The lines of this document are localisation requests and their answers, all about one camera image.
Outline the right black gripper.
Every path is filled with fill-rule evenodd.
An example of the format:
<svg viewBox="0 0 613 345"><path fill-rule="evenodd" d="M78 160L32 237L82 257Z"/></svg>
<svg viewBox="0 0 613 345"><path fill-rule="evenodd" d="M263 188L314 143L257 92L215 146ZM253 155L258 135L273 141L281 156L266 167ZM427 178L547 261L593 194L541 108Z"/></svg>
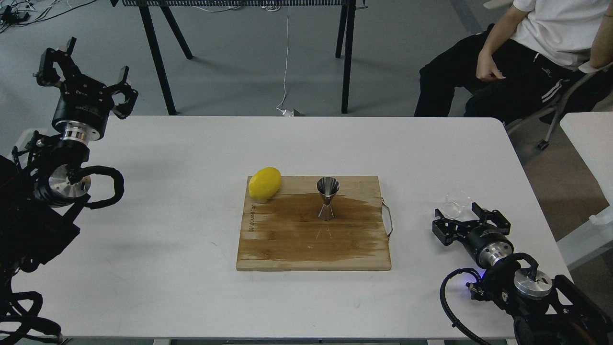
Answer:
<svg viewBox="0 0 613 345"><path fill-rule="evenodd" d="M476 202L471 204L471 210L478 220L446 218L439 209L435 209L432 232L443 245L451 245L461 238L462 245L477 266L489 269L514 253L512 243L505 236L510 234L511 223L499 210L483 209Z"/></svg>

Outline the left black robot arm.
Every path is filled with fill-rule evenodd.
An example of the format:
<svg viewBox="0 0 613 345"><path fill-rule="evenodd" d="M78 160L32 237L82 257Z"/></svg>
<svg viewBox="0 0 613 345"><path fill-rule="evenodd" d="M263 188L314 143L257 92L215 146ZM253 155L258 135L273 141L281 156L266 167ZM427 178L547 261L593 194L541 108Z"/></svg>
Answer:
<svg viewBox="0 0 613 345"><path fill-rule="evenodd" d="M125 192L120 171L82 164L88 144L103 138L109 115L127 118L138 92L127 83L127 66L111 86L83 74L72 59L75 42L72 37L65 49L46 49L34 74L42 87L60 91L52 119L57 135L34 131L23 150L13 147L10 159L1 158L1 321L18 325L1 332L3 345L24 338L63 343L61 327L39 316L42 295L14 292L11 281L62 253L79 235L74 221L83 209L114 205Z"/></svg>

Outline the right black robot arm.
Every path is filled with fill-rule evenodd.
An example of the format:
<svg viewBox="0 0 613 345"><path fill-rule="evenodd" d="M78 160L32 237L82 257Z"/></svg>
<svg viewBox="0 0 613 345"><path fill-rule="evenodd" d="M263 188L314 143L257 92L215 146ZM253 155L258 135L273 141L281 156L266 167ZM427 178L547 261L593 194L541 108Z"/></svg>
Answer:
<svg viewBox="0 0 613 345"><path fill-rule="evenodd" d="M492 301L513 318L519 345L607 345L611 318L565 275L549 277L527 253L515 253L508 240L510 222L499 210L482 209L472 203L477 219L445 218L436 209L432 231L443 245L462 243L479 268L460 268L443 279L440 302L453 327L474 342L486 341L469 330L452 312L446 300L447 282L461 273L471 274L466 283L471 299Z"/></svg>

